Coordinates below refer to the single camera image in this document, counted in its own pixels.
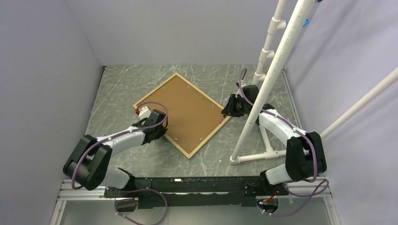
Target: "floor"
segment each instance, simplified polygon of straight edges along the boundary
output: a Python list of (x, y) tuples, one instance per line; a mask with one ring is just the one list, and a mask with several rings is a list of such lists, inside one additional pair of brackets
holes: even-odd
[[(132, 105), (175, 72), (190, 80), (211, 98), (225, 106), (236, 93), (238, 75), (247, 68), (249, 84), (255, 65), (133, 65), (108, 66), (101, 79), (87, 134), (103, 136), (116, 133), (137, 122)], [(293, 124), (297, 124), (285, 79), (279, 75), (267, 103)], [(135, 176), (237, 176), (258, 175), (261, 171), (284, 163), (285, 158), (257, 160), (230, 165), (231, 156), (246, 117), (231, 118), (191, 159), (184, 156), (165, 138), (131, 148), (111, 158), (110, 167), (121, 167)], [(269, 134), (275, 150), (284, 145)], [(255, 126), (240, 155), (265, 151), (259, 128)]]

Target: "marble tabletop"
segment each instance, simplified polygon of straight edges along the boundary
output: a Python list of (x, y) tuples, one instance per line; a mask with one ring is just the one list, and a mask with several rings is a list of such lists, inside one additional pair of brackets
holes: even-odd
[[(245, 83), (249, 84), (255, 65), (121, 65), (107, 66), (92, 108), (87, 134), (103, 136), (121, 131), (139, 120), (132, 105), (168, 77), (178, 72), (215, 101), (225, 106), (240, 71), (247, 68)], [(293, 124), (296, 115), (285, 79), (279, 75), (267, 99)], [(284, 163), (285, 158), (264, 159), (230, 165), (231, 156), (247, 116), (231, 118), (191, 159), (188, 159), (166, 138), (137, 146), (111, 158), (109, 166), (123, 168), (135, 176), (190, 177), (258, 175), (261, 171)], [(274, 150), (286, 149), (268, 132)], [(240, 155), (265, 151), (258, 126), (254, 126)]]

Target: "cork board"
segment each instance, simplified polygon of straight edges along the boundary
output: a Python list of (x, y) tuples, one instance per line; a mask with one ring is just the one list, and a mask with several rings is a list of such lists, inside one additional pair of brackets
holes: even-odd
[[(221, 114), (223, 107), (195, 87), (178, 73), (149, 92), (133, 107), (147, 101), (164, 104), (168, 110), (168, 126), (165, 137), (185, 156), (191, 158), (229, 117)], [(163, 111), (155, 104), (147, 104), (152, 109)]]

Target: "pipe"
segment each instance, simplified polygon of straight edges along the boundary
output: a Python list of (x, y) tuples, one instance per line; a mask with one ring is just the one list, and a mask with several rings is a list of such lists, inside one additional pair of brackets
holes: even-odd
[(259, 63), (257, 65), (256, 72), (254, 73), (252, 84), (257, 85), (257, 83), (259, 82), (259, 77), (262, 74), (262, 68), (264, 67), (264, 63), (269, 58), (268, 55), (270, 54), (273, 55), (273, 51), (270, 51), (269, 48), (271, 46), (272, 39), (274, 38), (274, 34), (276, 33), (277, 30), (284, 30), (284, 28), (286, 27), (286, 21), (281, 21), (281, 15), (283, 8), (285, 7), (285, 4), (286, 0), (278, 1), (278, 5), (276, 6), (274, 16), (272, 17), (268, 27), (267, 38), (265, 39), (264, 47), (262, 48), (260, 53)]
[(237, 158), (238, 163), (257, 160), (257, 159), (269, 159), (269, 158), (278, 158), (279, 156), (285, 156), (286, 150), (282, 151), (273, 151), (273, 152), (264, 152), (261, 154), (255, 154), (251, 156), (239, 156)]
[(273, 152), (274, 149), (271, 147), (271, 143), (269, 142), (268, 135), (267, 135), (267, 132), (265, 131), (265, 128), (263, 126), (259, 126), (259, 128), (260, 128), (262, 139), (264, 140), (265, 151)]
[(357, 103), (355, 103), (349, 110), (341, 115), (335, 122), (333, 122), (328, 128), (321, 133), (321, 138), (325, 139), (333, 131), (339, 128), (359, 110), (365, 107), (375, 97), (380, 95), (384, 90), (390, 87), (395, 81), (398, 80), (398, 67), (395, 68), (390, 74), (388, 74), (382, 81), (380, 81), (372, 90), (370, 90), (364, 97), (362, 97)]
[(253, 125), (256, 122), (259, 113), (267, 100), (267, 97), (274, 85), (281, 69), (286, 62), (287, 56), (289, 55), (294, 42), (296, 41), (302, 25), (306, 20), (312, 6), (314, 5), (313, 0), (298, 0), (293, 13), (291, 14), (290, 21), (291, 24), (287, 27), (285, 33), (282, 36), (281, 43), (275, 53), (275, 57), (271, 62), (269, 70), (267, 72), (267, 76), (265, 77), (264, 83), (262, 84), (259, 94), (254, 102), (252, 110), (247, 118), (245, 126), (243, 127), (242, 133), (239, 137), (237, 145), (234, 149), (230, 157), (230, 163), (237, 163), (237, 157), (239, 156), (239, 152), (243, 147), (243, 144), (246, 138), (249, 136), (250, 131), (253, 128)]

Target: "gray wall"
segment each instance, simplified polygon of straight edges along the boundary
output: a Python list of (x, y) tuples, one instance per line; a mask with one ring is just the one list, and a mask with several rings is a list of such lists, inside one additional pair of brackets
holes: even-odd
[[(257, 64), (277, 0), (67, 0), (103, 65)], [(296, 4), (288, 0), (282, 19)], [(276, 50), (282, 32), (274, 38)]]
[[(323, 1), (288, 63), (303, 127), (322, 132), (398, 66), (396, 0)], [(398, 221), (398, 83), (324, 140), (342, 224)]]
[(101, 66), (62, 0), (0, 3), (0, 224), (48, 224)]

